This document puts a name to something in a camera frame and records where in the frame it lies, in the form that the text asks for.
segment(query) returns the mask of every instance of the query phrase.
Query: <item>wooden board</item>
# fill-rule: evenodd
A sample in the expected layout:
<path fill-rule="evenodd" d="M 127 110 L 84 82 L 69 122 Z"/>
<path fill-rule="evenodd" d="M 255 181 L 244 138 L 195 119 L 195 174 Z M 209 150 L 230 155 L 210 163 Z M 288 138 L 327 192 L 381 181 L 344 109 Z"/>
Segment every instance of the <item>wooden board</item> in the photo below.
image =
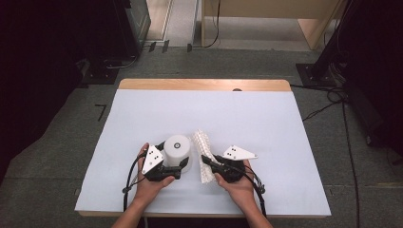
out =
<path fill-rule="evenodd" d="M 123 79 L 119 89 L 291 91 L 285 80 L 243 79 Z"/>

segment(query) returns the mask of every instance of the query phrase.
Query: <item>wire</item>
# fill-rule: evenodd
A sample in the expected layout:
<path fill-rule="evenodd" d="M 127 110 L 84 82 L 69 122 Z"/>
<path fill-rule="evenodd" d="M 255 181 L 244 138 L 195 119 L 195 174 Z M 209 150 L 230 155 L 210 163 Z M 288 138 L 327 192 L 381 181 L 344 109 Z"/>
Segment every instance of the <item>wire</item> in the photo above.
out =
<path fill-rule="evenodd" d="M 315 117 L 317 114 L 319 114 L 320 112 L 326 110 L 327 108 L 336 105 L 336 104 L 340 104 L 340 103 L 347 103 L 347 97 L 344 95 L 342 95 L 341 93 L 344 93 L 344 90 L 342 87 L 333 87 L 333 88 L 323 88 L 323 87 L 311 87 L 311 86 L 303 86 L 303 85 L 290 85 L 291 87 L 299 87 L 299 88 L 305 88 L 305 89 L 312 89 L 312 90 L 318 90 L 318 91 L 326 91 L 327 92 L 327 99 L 329 100 L 329 102 L 331 102 L 330 104 L 327 104 L 326 106 L 322 107 L 319 110 L 316 110 L 314 112 L 311 112 L 310 114 L 308 114 L 307 117 L 305 117 L 304 119 L 302 119 L 303 122 L 305 122 L 306 120 L 309 120 L 313 117 Z M 335 94 L 338 97 L 338 100 L 334 100 L 331 97 L 331 94 Z"/>
<path fill-rule="evenodd" d="M 220 24 L 219 24 L 219 22 L 220 22 L 220 8 L 221 8 L 221 0 L 219 0 L 219 7 L 217 9 L 217 25 L 214 22 L 214 16 L 213 16 L 213 25 L 214 25 L 215 28 L 217 28 L 216 38 L 214 39 L 213 43 L 211 43 L 208 46 L 198 46 L 198 47 L 192 47 L 192 48 L 210 48 L 214 44 L 216 44 L 217 39 L 219 39 L 219 35 L 220 35 Z"/>
<path fill-rule="evenodd" d="M 260 189 L 259 189 L 259 187 L 255 184 L 255 182 L 254 182 L 244 171 L 238 169 L 237 167 L 234 167 L 234 166 L 231 166 L 231 165 L 228 165 L 228 164 L 225 164 L 225 163 L 224 163 L 223 165 L 224 165 L 225 167 L 227 167 L 227 168 L 230 168 L 230 169 L 233 169 L 233 170 L 239 172 L 240 174 L 242 174 L 245 178 L 247 178 L 247 179 L 252 183 L 253 188 L 255 189 L 255 191 L 256 191 L 256 193 L 257 193 L 257 195 L 258 195 L 258 198 L 259 198 L 261 213 L 266 217 L 266 207 L 265 207 L 265 205 L 264 205 L 264 198 L 263 198 L 263 196 L 261 195 Z"/>
<path fill-rule="evenodd" d="M 320 88 L 320 87 L 305 87 L 305 86 L 302 86 L 302 85 L 290 85 L 290 86 L 306 88 L 306 89 L 314 89 L 314 90 L 320 90 L 320 91 L 326 91 L 326 90 L 328 91 L 327 98 L 331 102 L 331 104 L 328 104 L 324 108 L 321 108 L 320 110 L 315 111 L 316 114 L 321 112 L 321 111 L 323 111 L 324 109 L 326 109 L 327 107 L 329 107 L 331 105 L 342 103 L 343 121 L 344 121 L 344 127 L 346 129 L 347 146 L 348 146 L 348 150 L 349 150 L 350 163 L 351 163 L 351 166 L 352 166 L 354 185 L 355 185 L 356 228 L 359 228 L 360 227 L 360 218 L 359 218 L 360 205 L 359 205 L 358 181 L 357 181 L 357 178 L 356 178 L 355 164 L 354 164 L 353 152 L 352 152 L 352 147 L 351 147 L 351 142 L 350 142 L 350 132 L 349 132 L 349 127 L 348 127 L 347 117 L 346 117 L 346 110 L 345 110 L 345 104 L 348 103 L 348 100 L 347 100 L 346 96 L 343 96 L 343 95 L 340 94 L 340 92 L 344 92 L 344 90 L 342 88 L 340 88 L 340 87 L 334 87 L 334 88 L 328 89 L 328 88 Z M 331 99 L 330 93 L 332 93 L 332 92 L 334 92 L 339 97 L 339 100 L 335 101 L 335 100 Z"/>
<path fill-rule="evenodd" d="M 146 155 L 146 151 L 144 151 L 143 154 L 137 156 L 136 160 L 134 160 L 134 162 L 131 164 L 130 171 L 128 172 L 126 187 L 123 189 L 123 193 L 125 194 L 124 195 L 124 211 L 127 208 L 127 197 L 128 197 L 128 192 L 131 190 L 131 187 L 134 184 L 139 183 L 140 181 L 144 180 L 144 179 L 141 179 L 141 180 L 139 180 L 137 182 L 134 182 L 133 184 L 130 185 L 131 174 L 133 173 L 134 166 L 136 166 L 136 163 L 139 161 L 139 159 L 145 157 L 145 155 Z"/>
<path fill-rule="evenodd" d="M 212 47 L 214 44 L 216 44 L 217 39 L 219 38 L 220 35 L 220 6 L 221 6 L 221 0 L 219 0 L 219 8 L 217 9 L 217 34 L 216 34 L 216 38 L 214 39 L 213 43 L 211 43 L 209 46 L 206 46 L 204 48 L 210 48 Z"/>
<path fill-rule="evenodd" d="M 350 155 L 350 163 L 352 165 L 352 171 L 353 171 L 353 177 L 354 177 L 354 186 L 355 186 L 355 216 L 356 216 L 356 228 L 359 228 L 360 221 L 359 221 L 359 193 L 358 193 L 358 181 L 356 179 L 356 173 L 355 173 L 355 165 L 354 165 L 354 159 L 353 159 L 353 153 L 352 153 L 352 147 L 350 143 L 350 134 L 349 134 L 349 126 L 347 125 L 347 117 L 346 117 L 346 110 L 344 107 L 344 102 L 343 102 L 343 120 L 344 120 L 344 127 L 346 128 L 346 137 L 347 137 L 347 145 L 349 148 L 349 155 Z"/>

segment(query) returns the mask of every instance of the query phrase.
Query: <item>white roll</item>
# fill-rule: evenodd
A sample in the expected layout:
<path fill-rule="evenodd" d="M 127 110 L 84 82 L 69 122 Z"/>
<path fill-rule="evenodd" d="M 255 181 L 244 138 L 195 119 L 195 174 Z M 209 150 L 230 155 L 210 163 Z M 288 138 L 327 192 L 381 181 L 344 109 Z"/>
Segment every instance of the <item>white roll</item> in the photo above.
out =
<path fill-rule="evenodd" d="M 165 150 L 165 158 L 168 166 L 179 166 L 181 161 L 189 157 L 187 166 L 182 170 L 183 173 L 187 172 L 192 165 L 192 156 L 190 154 L 190 141 L 183 135 L 174 135 L 165 141 L 163 145 Z"/>

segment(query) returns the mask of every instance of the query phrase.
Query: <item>white table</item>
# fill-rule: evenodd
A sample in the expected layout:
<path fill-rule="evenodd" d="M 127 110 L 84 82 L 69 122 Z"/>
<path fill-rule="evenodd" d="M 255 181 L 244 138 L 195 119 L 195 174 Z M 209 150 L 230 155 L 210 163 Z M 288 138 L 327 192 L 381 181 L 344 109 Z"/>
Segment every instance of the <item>white table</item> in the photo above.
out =
<path fill-rule="evenodd" d="M 250 162 L 266 186 L 269 217 L 331 215 L 294 94 L 282 80 L 122 81 L 75 210 L 83 216 L 119 216 L 127 173 L 141 146 L 174 134 L 190 137 L 197 129 L 209 136 L 214 154 L 231 144 L 258 154 Z M 197 158 L 195 148 L 192 153 Z M 201 183 L 198 161 L 192 162 L 144 216 L 242 217 L 227 192 L 214 182 Z"/>

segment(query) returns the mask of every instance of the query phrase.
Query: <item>wooden edge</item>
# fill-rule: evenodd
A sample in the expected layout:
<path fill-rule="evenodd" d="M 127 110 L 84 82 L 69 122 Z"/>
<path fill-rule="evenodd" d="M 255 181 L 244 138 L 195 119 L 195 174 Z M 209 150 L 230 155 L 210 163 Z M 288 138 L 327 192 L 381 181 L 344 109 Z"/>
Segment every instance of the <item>wooden edge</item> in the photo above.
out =
<path fill-rule="evenodd" d="M 244 79 L 123 79 L 119 89 L 291 91 L 285 80 Z"/>
<path fill-rule="evenodd" d="M 123 212 L 99 212 L 99 211 L 78 211 L 83 217 L 119 217 Z M 298 215 L 276 215 L 266 217 L 269 219 L 324 219 L 329 216 L 298 216 Z M 245 215 L 225 215 L 225 214 L 169 214 L 169 213 L 144 213 L 147 218 L 245 218 Z"/>

